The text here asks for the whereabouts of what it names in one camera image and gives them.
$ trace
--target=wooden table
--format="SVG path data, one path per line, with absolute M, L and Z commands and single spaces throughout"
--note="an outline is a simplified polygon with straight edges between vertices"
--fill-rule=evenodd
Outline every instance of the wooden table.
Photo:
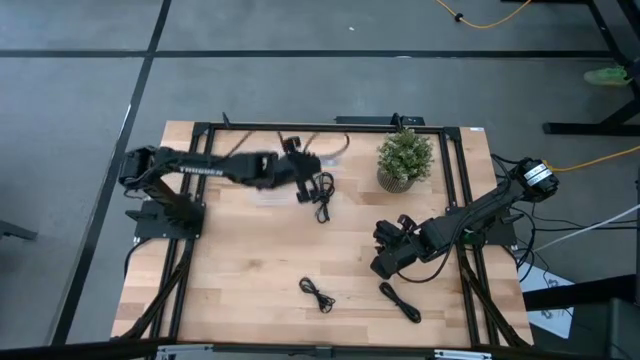
M 187 150 L 193 124 L 168 122 L 161 145 Z M 487 139 L 482 129 L 461 128 L 461 132 L 471 189 L 477 198 L 496 185 Z M 310 134 L 295 135 L 304 142 Z M 243 135 L 242 131 L 216 131 L 213 153 L 226 153 Z M 336 193 L 329 204 L 331 221 L 326 224 L 317 223 L 316 205 L 297 204 L 294 185 L 258 192 L 226 179 L 209 178 L 205 226 L 196 241 L 179 340 L 468 347 L 456 256 L 450 256 L 440 276 L 429 283 L 410 284 L 397 276 L 391 279 L 398 295 L 421 311 L 420 324 L 407 320 L 380 293 L 381 280 L 369 269 L 376 255 L 372 237 L 376 221 L 395 223 L 404 213 L 421 222 L 442 215 L 447 206 L 438 139 L 435 135 L 424 136 L 431 137 L 434 144 L 431 177 L 416 183 L 407 193 L 390 194 L 380 188 L 375 175 L 376 147 L 384 135 L 351 133 L 346 153 L 324 167 L 336 178 Z M 343 143 L 342 134 L 323 133 L 310 150 L 330 153 Z M 265 149 L 280 150 L 272 131 L 254 133 L 239 152 Z M 453 144 L 449 152 L 455 159 Z M 452 167 L 461 199 L 455 161 Z M 181 178 L 171 174 L 164 179 L 177 191 Z M 128 330 L 156 295 L 166 250 L 166 240 L 152 240 L 132 256 L 113 325 L 114 336 Z M 520 336 L 532 342 L 512 258 L 498 246 L 485 246 L 484 256 L 493 300 Z M 418 261 L 404 273 L 426 277 L 440 261 Z M 298 281 L 303 276 L 336 299 L 329 314 L 320 313 L 316 299 L 300 291 Z M 481 339 L 486 343 L 482 306 L 477 299 L 475 302 Z M 161 334 L 168 332 L 172 307 L 170 299 Z

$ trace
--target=cable bundle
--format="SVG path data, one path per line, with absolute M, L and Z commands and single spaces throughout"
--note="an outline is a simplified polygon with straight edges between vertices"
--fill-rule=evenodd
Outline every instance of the cable bundle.
M 333 304 L 335 304 L 336 300 L 334 298 L 328 297 L 327 295 L 321 294 L 320 290 L 316 288 L 316 286 L 311 282 L 308 277 L 303 277 L 300 279 L 300 289 L 305 294 L 313 294 L 316 299 L 318 299 L 318 308 L 324 314 L 331 311 L 333 308 Z
M 333 195 L 333 193 L 336 191 L 336 187 L 333 184 L 333 175 L 328 172 L 323 172 L 320 175 L 316 176 L 313 181 L 317 193 L 311 201 L 314 204 L 318 202 L 320 203 L 320 207 L 318 208 L 318 210 L 316 210 L 316 219 L 320 224 L 324 224 L 327 221 L 331 220 L 329 218 L 329 209 L 327 205 L 329 205 L 331 195 Z
M 409 320 L 411 320 L 416 324 L 422 321 L 422 317 L 420 316 L 420 311 L 414 308 L 413 306 L 407 304 L 406 302 L 402 301 L 400 297 L 398 297 L 396 292 L 393 290 L 391 285 L 389 285 L 389 283 L 380 284 L 380 292 L 382 292 L 384 296 L 391 299 L 391 301 L 393 301 L 400 308 L 400 310 L 402 310 L 402 312 L 407 316 Z

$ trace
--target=black cable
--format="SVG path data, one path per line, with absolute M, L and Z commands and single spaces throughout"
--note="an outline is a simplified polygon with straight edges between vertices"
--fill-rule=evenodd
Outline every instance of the black cable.
M 409 320 L 411 320 L 411 322 L 418 324 L 420 323 L 420 321 L 422 321 L 422 317 L 420 316 L 420 311 L 414 308 L 413 306 L 407 304 L 406 302 L 402 301 L 402 299 L 400 299 L 400 297 L 396 294 L 396 292 L 393 290 L 391 285 L 389 285 L 389 283 L 383 282 L 382 284 L 380 284 L 379 288 L 380 288 L 380 292 L 382 292 L 384 296 L 388 297 L 391 301 L 393 301 L 396 304 L 396 306 L 398 306 L 400 310 L 402 310 L 404 315 Z
M 513 160 L 505 159 L 502 156 L 498 156 L 496 154 L 491 154 L 491 157 L 494 158 L 494 159 L 500 160 L 502 162 L 506 162 L 507 164 L 513 164 L 513 165 L 520 164 L 519 161 L 513 161 Z
M 522 266 L 522 264 L 524 264 L 524 261 L 527 259 L 527 257 L 529 257 L 529 254 L 533 250 L 533 243 L 536 240 L 536 231 L 539 231 L 539 229 L 536 228 L 536 223 L 533 221 L 533 218 L 531 218 L 531 215 L 526 213 L 524 210 L 521 210 L 521 209 L 518 209 L 518 208 L 511 207 L 511 209 L 524 214 L 527 217 L 527 219 L 529 220 L 529 222 L 531 223 L 531 239 L 529 240 L 529 243 L 527 244 L 527 250 L 522 255 L 520 260 L 518 260 L 518 262 L 516 263 L 517 264 L 516 268 L 520 269 L 520 266 Z
M 502 160 L 500 157 L 498 157 L 495 154 L 491 154 L 491 159 L 493 159 L 498 166 L 500 166 L 500 169 L 502 169 L 502 171 L 504 172 L 504 174 L 506 175 L 506 180 L 507 180 L 507 185 L 504 187 L 504 189 L 496 194 L 496 197 L 493 198 L 493 200 L 491 200 L 490 202 L 488 202 L 487 204 L 485 204 L 484 206 L 481 206 L 480 208 L 476 209 L 474 212 L 472 213 L 468 213 L 467 215 L 465 215 L 460 222 L 458 222 L 458 224 L 456 225 L 455 230 L 453 231 L 453 235 L 451 236 L 451 239 L 449 240 L 449 244 L 447 252 L 445 253 L 444 259 L 442 259 L 442 263 L 440 263 L 440 266 L 438 267 L 438 269 L 436 270 L 435 273 L 433 273 L 433 275 L 429 276 L 428 278 L 425 279 L 420 279 L 420 280 L 415 280 L 415 279 L 410 279 L 404 275 L 402 275 L 400 273 L 400 271 L 397 272 L 398 276 L 410 283 L 414 283 L 414 284 L 424 284 L 426 282 L 429 282 L 433 279 L 435 279 L 438 275 L 440 275 L 440 273 L 442 272 L 442 269 L 444 269 L 444 266 L 447 264 L 447 260 L 449 259 L 449 255 L 451 255 L 451 251 L 453 250 L 453 245 L 456 244 L 456 242 L 460 239 L 460 234 L 462 233 L 462 230 L 464 228 L 467 227 L 467 220 L 473 216 L 473 214 L 477 213 L 478 211 L 486 208 L 487 206 L 492 205 L 494 202 L 500 201 L 505 194 L 507 193 L 507 191 L 509 191 L 509 189 L 511 188 L 511 177 L 509 177 L 509 172 L 507 171 L 507 168 L 504 166 L 504 164 L 502 163 Z M 416 226 L 414 229 L 409 229 L 409 231 L 407 231 L 407 233 L 411 233 L 413 231 L 415 231 L 416 229 L 420 228 L 422 226 L 422 224 Z
M 511 251 L 511 249 L 509 249 L 509 247 L 507 245 L 500 245 L 504 251 L 507 252 L 507 254 L 509 254 L 509 256 L 511 256 L 511 258 L 513 259 L 513 262 L 518 262 L 518 260 L 516 259 L 516 256 L 513 255 L 513 251 Z
M 127 272 L 129 271 L 129 260 L 131 259 L 131 255 L 136 251 L 137 248 L 144 245 L 149 241 L 149 238 L 141 238 L 140 241 L 135 244 L 127 253 L 127 257 L 124 259 L 124 277 L 127 277 Z
M 562 220 L 562 219 L 546 219 L 546 218 L 541 218 L 541 217 L 539 217 L 539 216 L 536 216 L 535 212 L 536 212 L 536 203 L 533 203 L 533 207 L 531 208 L 531 216 L 532 216 L 534 219 L 536 219 L 536 220 L 540 220 L 540 221 L 548 221 L 548 222 L 560 222 L 560 223 L 566 223 L 566 224 L 570 224 L 570 225 L 577 226 L 577 227 L 580 227 L 580 228 L 587 228 L 587 227 L 589 227 L 589 226 L 593 226 L 593 225 L 596 225 L 596 224 L 599 224 L 599 223 L 601 223 L 601 222 L 602 222 L 602 221 L 597 221 L 597 222 L 594 222 L 594 223 L 593 223 L 593 224 L 591 224 L 591 225 L 581 225 L 581 224 L 578 224 L 578 223 L 575 223 L 575 222 L 573 222 L 573 221 L 569 221 L 569 220 Z M 610 222 L 609 224 L 629 224 L 629 223 L 635 223 L 636 221 L 637 221 L 637 220 L 612 221 L 612 222 Z
M 235 153 L 235 152 L 240 148 L 240 146 L 242 146 L 242 144 L 244 144 L 244 142 L 245 142 L 245 141 L 247 141 L 247 139 L 249 138 L 249 136 L 253 135 L 253 133 L 254 133 L 254 132 L 255 132 L 255 131 L 247 131 L 247 133 L 246 133 L 246 134 L 244 134 L 244 136 L 242 137 L 242 139 L 240 139 L 240 141 L 238 141 L 238 143 L 237 143 L 237 144 L 235 144 L 235 145 L 233 146 L 233 148 L 231 148 L 231 150 L 229 150 L 229 152 L 227 153 L 227 155 L 223 156 L 223 157 L 222 157 L 222 159 L 220 159 L 220 160 L 216 161 L 216 163 L 217 163 L 217 162 L 220 162 L 220 161 L 223 161 L 223 160 L 226 160 L 226 159 L 228 159 L 229 157 L 231 157 L 231 155 L 233 155 L 233 153 Z
M 313 182 L 316 193 L 313 199 L 311 199 L 311 202 L 314 204 L 318 202 L 321 203 L 318 210 L 316 210 L 316 219 L 320 224 L 324 224 L 331 220 L 329 218 L 327 205 L 329 205 L 331 195 L 336 191 L 333 175 L 328 172 L 320 173 L 313 179 Z
M 519 237 L 516 236 L 516 239 L 518 239 L 518 241 L 520 241 L 521 243 L 527 245 L 527 248 L 529 247 L 529 244 L 527 244 L 526 242 L 524 242 L 523 240 L 521 240 Z M 518 280 L 519 282 L 523 282 L 524 279 L 527 278 L 527 276 L 529 276 L 529 273 L 531 272 L 531 269 L 533 268 L 533 264 L 535 264 L 536 262 L 536 253 L 534 253 L 533 251 L 529 252 L 529 254 L 531 254 L 531 262 L 529 263 L 529 268 L 527 269 L 527 272 L 524 274 L 524 276 L 522 277 L 522 279 Z M 525 251 L 525 253 L 523 254 L 522 258 L 520 258 L 520 260 L 524 259 L 526 260 L 527 258 L 525 257 L 527 255 L 527 252 Z
M 318 308 L 322 313 L 328 313 L 333 308 L 333 304 L 335 304 L 336 300 L 334 298 L 330 298 L 327 295 L 321 294 L 320 291 L 316 288 L 316 286 L 311 282 L 308 277 L 303 277 L 300 279 L 298 283 L 300 285 L 300 289 L 305 294 L 313 294 L 316 299 L 318 299 Z

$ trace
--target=green shoe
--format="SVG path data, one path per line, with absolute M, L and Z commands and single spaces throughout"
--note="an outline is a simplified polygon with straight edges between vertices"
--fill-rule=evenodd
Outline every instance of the green shoe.
M 600 86 L 625 86 L 631 82 L 622 66 L 587 71 L 584 73 L 584 80 L 591 85 Z

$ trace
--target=yellow cable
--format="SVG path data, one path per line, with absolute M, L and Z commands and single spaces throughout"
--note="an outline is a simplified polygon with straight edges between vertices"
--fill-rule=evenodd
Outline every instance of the yellow cable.
M 553 166 L 549 165 L 547 160 L 542 160 L 542 161 L 553 172 L 567 172 L 567 171 L 576 170 L 576 169 L 580 169 L 580 168 L 583 168 L 583 167 L 591 166 L 593 164 L 597 164 L 597 163 L 605 161 L 605 160 L 613 159 L 613 158 L 618 157 L 618 156 L 627 155 L 627 154 L 630 154 L 630 153 L 632 153 L 634 151 L 637 151 L 637 150 L 640 150 L 640 146 L 636 146 L 636 147 L 631 148 L 629 150 L 621 151 L 619 153 L 615 153 L 615 154 L 611 154 L 611 155 L 608 155 L 608 156 L 604 156 L 604 157 L 601 157 L 599 159 L 595 159 L 595 160 L 586 162 L 584 164 L 580 164 L 580 165 L 576 165 L 576 166 L 572 166 L 572 167 L 568 167 L 568 168 L 563 168 L 563 169 L 554 168 Z
M 456 13 L 456 12 L 455 12 L 455 11 L 453 11 L 453 10 L 451 10 L 451 8 L 450 8 L 450 7 L 448 7 L 448 6 L 447 6 L 447 4 L 445 4 L 442 0 L 436 0 L 436 1 L 437 1 L 440 5 L 442 5 L 445 9 L 447 9 L 447 11 L 449 11 L 449 13 L 450 13 L 451 15 L 453 15 L 454 17 L 455 17 L 456 15 L 458 15 L 458 13 Z M 468 21 L 467 21 L 467 20 L 465 20 L 463 17 L 461 17 L 461 18 L 460 18 L 460 21 L 462 21 L 463 23 L 465 23 L 465 24 L 467 24 L 467 25 L 469 25 L 469 26 L 471 26 L 472 28 L 475 28 L 475 29 L 480 29 L 480 30 L 483 30 L 483 29 L 491 29 L 492 27 L 494 27 L 494 26 L 498 26 L 498 25 L 502 24 L 503 22 L 508 21 L 509 19 L 511 19 L 515 14 L 517 14 L 518 12 L 520 12 L 520 10 L 524 9 L 524 7 L 525 7 L 525 6 L 529 5 L 529 3 L 531 3 L 531 0 L 527 0 L 527 2 L 525 2 L 524 4 L 522 4 L 519 8 L 517 8 L 517 9 L 516 9 L 516 11 L 512 12 L 509 16 L 507 16 L 506 18 L 504 18 L 504 19 L 502 19 L 502 20 L 500 20 L 500 21 L 498 21 L 498 22 L 495 22 L 495 23 L 493 23 L 493 24 L 489 24 L 489 25 L 475 25 L 475 24 L 472 24 L 472 23 L 468 22 Z

